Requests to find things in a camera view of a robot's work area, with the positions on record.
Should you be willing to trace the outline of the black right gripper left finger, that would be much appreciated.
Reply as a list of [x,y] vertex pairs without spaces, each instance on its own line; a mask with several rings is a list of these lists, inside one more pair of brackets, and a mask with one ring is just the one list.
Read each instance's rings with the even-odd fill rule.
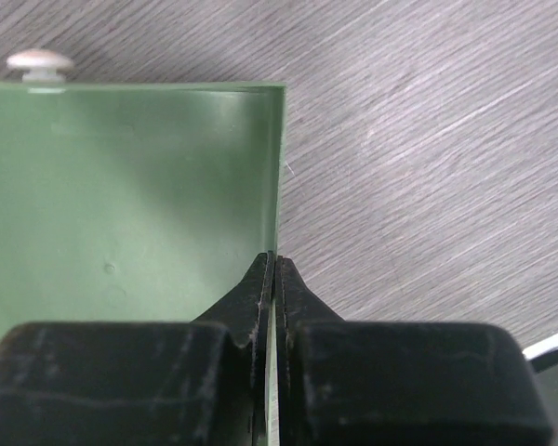
[[0,445],[263,445],[274,256],[190,322],[37,321],[0,340]]

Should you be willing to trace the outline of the green piece tray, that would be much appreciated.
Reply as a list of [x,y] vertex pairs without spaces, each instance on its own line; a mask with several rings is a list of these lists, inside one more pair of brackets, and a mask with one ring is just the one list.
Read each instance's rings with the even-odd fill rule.
[[0,83],[0,340],[190,322],[274,256],[278,84]]

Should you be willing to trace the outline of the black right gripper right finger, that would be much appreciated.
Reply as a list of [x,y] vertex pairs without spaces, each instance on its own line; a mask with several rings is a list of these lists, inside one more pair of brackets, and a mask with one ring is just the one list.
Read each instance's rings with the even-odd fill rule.
[[345,321],[279,257],[284,445],[549,445],[531,366],[491,324]]

